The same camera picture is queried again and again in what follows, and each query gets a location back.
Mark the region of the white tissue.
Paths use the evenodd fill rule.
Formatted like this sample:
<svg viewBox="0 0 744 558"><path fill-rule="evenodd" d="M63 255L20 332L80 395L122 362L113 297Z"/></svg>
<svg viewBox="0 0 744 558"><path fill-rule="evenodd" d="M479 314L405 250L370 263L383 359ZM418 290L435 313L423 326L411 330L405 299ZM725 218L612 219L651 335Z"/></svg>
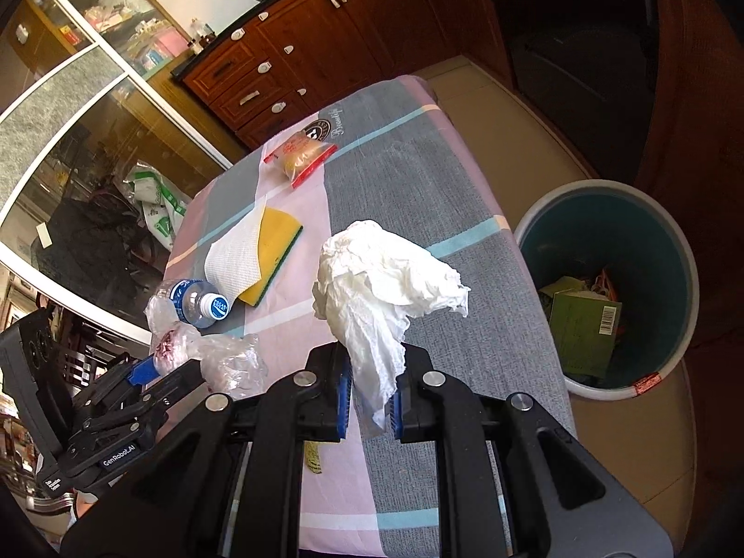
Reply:
<svg viewBox="0 0 744 558"><path fill-rule="evenodd" d="M347 349L372 435L405 372L411 321L439 310L468 315L469 293L448 263L374 220L357 220L322 245L313 285L314 315Z"/></svg>

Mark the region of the clear plastic bag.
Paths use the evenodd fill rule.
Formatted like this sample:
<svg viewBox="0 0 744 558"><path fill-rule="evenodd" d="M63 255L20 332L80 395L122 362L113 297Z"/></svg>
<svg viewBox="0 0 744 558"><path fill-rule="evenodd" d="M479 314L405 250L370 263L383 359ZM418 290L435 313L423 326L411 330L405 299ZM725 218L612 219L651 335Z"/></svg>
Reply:
<svg viewBox="0 0 744 558"><path fill-rule="evenodd" d="M213 393L239 400L264 393L269 369L259 352L259 338L226 334L202 335L193 325L179 323L156 341L154 366L160 375L195 360Z"/></svg>

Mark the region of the clear plastic water bottle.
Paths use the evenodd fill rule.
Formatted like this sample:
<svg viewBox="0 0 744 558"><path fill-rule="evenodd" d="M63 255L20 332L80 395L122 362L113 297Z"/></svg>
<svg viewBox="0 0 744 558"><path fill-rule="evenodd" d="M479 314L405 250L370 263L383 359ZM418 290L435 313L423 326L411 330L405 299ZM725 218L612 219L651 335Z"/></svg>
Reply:
<svg viewBox="0 0 744 558"><path fill-rule="evenodd" d="M206 330L227 318L231 305L203 279L172 279L161 284L147 301L145 318L154 335L163 335L177 323Z"/></svg>

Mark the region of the white paper towel sheet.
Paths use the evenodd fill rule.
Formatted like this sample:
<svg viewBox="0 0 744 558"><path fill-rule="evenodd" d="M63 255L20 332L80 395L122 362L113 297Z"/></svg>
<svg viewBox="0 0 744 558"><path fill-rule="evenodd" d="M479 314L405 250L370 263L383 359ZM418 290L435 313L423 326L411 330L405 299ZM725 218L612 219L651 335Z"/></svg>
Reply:
<svg viewBox="0 0 744 558"><path fill-rule="evenodd" d="M228 305L260 281L259 239L265 209L265 204L253 208L207 253L206 280L227 299Z"/></svg>

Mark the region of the yellow green sponge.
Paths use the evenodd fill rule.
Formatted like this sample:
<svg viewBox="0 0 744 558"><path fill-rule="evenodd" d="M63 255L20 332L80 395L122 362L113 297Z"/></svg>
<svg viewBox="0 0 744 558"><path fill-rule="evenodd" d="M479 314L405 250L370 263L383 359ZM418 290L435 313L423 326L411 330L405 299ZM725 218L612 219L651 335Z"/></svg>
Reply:
<svg viewBox="0 0 744 558"><path fill-rule="evenodd" d="M265 209L257 245L261 278L239 295L243 304L251 307L260 304L302 230L303 224L289 213Z"/></svg>

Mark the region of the green pastry box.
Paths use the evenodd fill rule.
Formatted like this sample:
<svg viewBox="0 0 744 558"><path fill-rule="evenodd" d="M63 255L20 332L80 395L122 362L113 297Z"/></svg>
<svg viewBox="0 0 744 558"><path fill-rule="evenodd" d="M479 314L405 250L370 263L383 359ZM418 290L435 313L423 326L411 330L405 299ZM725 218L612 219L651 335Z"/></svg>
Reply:
<svg viewBox="0 0 744 558"><path fill-rule="evenodd" d="M622 304L582 279L561 277L538 290L564 374L581 383L608 373Z"/></svg>

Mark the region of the teal trash bin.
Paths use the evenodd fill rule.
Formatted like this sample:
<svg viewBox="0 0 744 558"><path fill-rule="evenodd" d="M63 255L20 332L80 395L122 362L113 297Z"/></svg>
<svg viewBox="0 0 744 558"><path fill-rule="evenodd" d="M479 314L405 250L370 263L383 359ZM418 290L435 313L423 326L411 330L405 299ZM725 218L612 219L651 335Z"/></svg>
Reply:
<svg viewBox="0 0 744 558"><path fill-rule="evenodd" d="M538 199L514 233L537 291L582 279L622 304L608 373L567 388L593 400L623 400L667 378L689 348L700 287L694 254L666 209L641 190L581 180Z"/></svg>

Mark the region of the wooden kitchen cabinets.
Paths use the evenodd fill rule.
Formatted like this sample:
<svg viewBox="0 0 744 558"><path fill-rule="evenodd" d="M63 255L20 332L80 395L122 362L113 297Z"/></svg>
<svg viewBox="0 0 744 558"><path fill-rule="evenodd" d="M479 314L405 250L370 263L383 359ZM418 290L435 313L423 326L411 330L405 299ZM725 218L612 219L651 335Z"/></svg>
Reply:
<svg viewBox="0 0 744 558"><path fill-rule="evenodd" d="M457 55L511 84L492 0L267 0L177 78L255 149L358 89Z"/></svg>

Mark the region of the green white sack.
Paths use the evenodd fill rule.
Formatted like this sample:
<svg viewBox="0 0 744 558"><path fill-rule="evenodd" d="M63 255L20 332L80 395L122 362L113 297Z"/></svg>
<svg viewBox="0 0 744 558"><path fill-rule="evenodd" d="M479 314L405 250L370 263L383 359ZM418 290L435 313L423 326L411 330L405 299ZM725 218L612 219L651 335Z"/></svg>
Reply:
<svg viewBox="0 0 744 558"><path fill-rule="evenodd" d="M138 161L124 180L125 197L140 209L147 230L168 252L173 251L190 197L158 169Z"/></svg>

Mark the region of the packaged bread red wrapper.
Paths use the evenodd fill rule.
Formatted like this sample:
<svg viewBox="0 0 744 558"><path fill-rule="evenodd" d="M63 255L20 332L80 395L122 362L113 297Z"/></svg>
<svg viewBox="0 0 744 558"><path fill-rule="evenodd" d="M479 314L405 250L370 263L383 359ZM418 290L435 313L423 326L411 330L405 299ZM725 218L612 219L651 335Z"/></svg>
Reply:
<svg viewBox="0 0 744 558"><path fill-rule="evenodd" d="M329 142L309 137L303 131L293 133L264 158L264 163L281 170L291 188L298 188L337 151Z"/></svg>

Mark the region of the glass sliding door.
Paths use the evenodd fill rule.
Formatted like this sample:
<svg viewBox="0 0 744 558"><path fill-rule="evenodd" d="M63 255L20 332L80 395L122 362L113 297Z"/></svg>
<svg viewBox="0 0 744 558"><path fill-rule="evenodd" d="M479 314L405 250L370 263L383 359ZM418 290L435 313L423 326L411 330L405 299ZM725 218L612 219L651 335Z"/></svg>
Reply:
<svg viewBox="0 0 744 558"><path fill-rule="evenodd" d="M1 34L1 263L135 343L168 252L125 197L138 161L190 200L228 159L156 88L186 37L153 0L20 0Z"/></svg>

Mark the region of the built-in black oven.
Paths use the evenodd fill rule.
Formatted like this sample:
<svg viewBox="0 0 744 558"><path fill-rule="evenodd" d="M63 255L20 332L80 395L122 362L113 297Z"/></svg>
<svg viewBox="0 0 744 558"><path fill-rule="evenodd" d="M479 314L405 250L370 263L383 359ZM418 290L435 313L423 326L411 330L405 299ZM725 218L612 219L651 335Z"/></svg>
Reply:
<svg viewBox="0 0 744 558"><path fill-rule="evenodd" d="M650 129L657 0L492 0L514 87L599 176L629 183Z"/></svg>

